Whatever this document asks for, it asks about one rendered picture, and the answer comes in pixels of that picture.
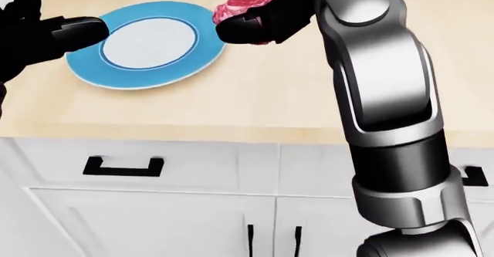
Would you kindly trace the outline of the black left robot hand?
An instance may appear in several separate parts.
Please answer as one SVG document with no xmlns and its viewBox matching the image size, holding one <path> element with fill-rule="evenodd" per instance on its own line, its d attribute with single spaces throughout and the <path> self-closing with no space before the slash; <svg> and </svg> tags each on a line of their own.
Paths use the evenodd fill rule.
<svg viewBox="0 0 494 257">
<path fill-rule="evenodd" d="M 93 46 L 110 34 L 99 18 L 41 20 L 41 6 L 42 0 L 13 0 L 0 8 L 0 83 L 27 66 Z"/>
</svg>

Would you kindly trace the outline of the blue rimmed white plate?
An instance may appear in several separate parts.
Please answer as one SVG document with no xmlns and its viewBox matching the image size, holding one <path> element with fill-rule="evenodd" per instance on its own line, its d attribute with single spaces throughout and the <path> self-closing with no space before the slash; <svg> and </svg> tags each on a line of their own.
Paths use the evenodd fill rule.
<svg viewBox="0 0 494 257">
<path fill-rule="evenodd" d="M 146 2 L 102 15 L 110 36 L 66 55 L 75 76 L 109 90 L 147 90 L 210 66 L 225 44 L 212 12 L 186 2 Z"/>
</svg>

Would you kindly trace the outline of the white cabinet drawer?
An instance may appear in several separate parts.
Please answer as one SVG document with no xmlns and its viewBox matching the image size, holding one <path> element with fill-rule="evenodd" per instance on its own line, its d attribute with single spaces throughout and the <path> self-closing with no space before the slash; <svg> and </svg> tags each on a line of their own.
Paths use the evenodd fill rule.
<svg viewBox="0 0 494 257">
<path fill-rule="evenodd" d="M 494 201 L 494 149 L 453 147 L 448 149 L 451 164 L 483 170 L 488 187 L 465 187 L 471 201 Z M 282 145 L 279 194 L 289 196 L 353 196 L 354 176 L 350 152 L 344 145 Z"/>
<path fill-rule="evenodd" d="M 17 138 L 30 187 L 274 194 L 274 144 Z"/>
</svg>

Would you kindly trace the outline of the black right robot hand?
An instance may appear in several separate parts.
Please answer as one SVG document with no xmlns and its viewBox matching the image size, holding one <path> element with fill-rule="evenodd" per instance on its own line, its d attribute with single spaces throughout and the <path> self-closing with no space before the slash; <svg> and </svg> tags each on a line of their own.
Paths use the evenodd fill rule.
<svg viewBox="0 0 494 257">
<path fill-rule="evenodd" d="M 218 23 L 220 40 L 232 44 L 283 43 L 309 25 L 313 0 L 271 0 Z"/>
</svg>

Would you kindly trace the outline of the white cabinet door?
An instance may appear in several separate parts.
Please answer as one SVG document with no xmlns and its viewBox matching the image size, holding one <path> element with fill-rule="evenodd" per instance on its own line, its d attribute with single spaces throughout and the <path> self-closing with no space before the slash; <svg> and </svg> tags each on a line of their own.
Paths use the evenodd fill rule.
<svg viewBox="0 0 494 257">
<path fill-rule="evenodd" d="M 272 256 L 275 200 L 265 196 L 32 189 L 83 257 Z"/>
<path fill-rule="evenodd" d="M 298 226 L 299 257 L 355 257 L 364 239 L 389 230 L 363 219 L 352 198 L 277 198 L 276 257 L 294 257 Z"/>
</svg>

